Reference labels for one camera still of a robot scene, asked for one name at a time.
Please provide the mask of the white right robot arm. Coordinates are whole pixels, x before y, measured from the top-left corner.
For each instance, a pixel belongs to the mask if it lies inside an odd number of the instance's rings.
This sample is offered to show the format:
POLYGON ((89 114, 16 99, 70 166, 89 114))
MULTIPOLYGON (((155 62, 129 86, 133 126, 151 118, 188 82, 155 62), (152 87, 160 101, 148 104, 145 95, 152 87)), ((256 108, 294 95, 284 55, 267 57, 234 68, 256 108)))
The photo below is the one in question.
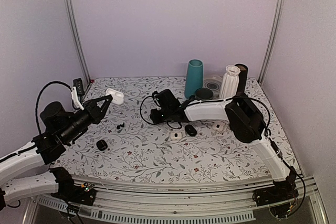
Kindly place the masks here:
POLYGON ((252 146, 271 173, 274 186, 271 196, 276 201, 284 200, 291 194, 297 174, 282 156, 282 151, 270 138, 268 123, 255 100, 245 93, 220 100, 186 100, 181 103, 169 89, 155 91, 152 99, 159 108, 152 109, 150 119, 154 124, 163 122, 194 122, 202 120, 228 121, 235 138, 252 146))

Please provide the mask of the white earbud charging case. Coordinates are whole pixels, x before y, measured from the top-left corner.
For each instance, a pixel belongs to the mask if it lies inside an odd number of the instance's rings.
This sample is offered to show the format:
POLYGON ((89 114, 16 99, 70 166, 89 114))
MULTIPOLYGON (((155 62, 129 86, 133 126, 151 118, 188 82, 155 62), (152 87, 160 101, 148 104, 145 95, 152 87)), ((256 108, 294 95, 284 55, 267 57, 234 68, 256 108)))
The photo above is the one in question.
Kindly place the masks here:
POLYGON ((116 105, 122 105, 124 103, 124 93, 112 88, 106 89, 106 95, 112 96, 112 103, 116 105))

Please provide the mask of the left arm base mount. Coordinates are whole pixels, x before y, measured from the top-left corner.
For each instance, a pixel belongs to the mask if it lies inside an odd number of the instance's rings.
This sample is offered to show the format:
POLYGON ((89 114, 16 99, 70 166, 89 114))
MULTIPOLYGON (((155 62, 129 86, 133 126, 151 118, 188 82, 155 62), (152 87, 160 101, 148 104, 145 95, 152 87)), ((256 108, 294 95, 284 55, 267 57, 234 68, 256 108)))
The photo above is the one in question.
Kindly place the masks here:
POLYGON ((93 184, 75 185, 74 179, 63 167, 51 168, 49 171, 55 176, 55 182, 58 185, 57 191, 50 193, 52 197, 64 202, 93 206, 97 194, 93 184))

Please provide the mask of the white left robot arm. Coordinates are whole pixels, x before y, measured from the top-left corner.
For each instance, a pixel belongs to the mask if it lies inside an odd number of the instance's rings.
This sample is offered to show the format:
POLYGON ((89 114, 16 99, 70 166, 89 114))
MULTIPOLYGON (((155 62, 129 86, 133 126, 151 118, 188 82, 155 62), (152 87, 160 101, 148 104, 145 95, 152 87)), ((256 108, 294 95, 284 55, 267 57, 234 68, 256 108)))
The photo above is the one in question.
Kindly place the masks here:
POLYGON ((46 130, 15 152, 1 158, 1 208, 31 196, 50 193, 65 201, 88 191, 76 186, 63 167, 27 178, 18 176, 56 161, 92 124, 99 124, 113 100, 112 95, 84 102, 76 112, 67 112, 59 101, 48 104, 40 114, 46 130))

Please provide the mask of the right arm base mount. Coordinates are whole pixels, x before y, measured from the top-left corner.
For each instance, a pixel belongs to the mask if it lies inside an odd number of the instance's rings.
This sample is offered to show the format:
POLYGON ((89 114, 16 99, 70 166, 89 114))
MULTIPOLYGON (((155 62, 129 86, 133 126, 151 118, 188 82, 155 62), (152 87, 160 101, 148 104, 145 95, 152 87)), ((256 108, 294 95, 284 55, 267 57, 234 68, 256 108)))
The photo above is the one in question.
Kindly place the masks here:
POLYGON ((297 198, 296 177, 295 174, 289 174, 284 181, 273 181, 273 186, 254 190, 253 201, 257 206, 264 206, 297 198))

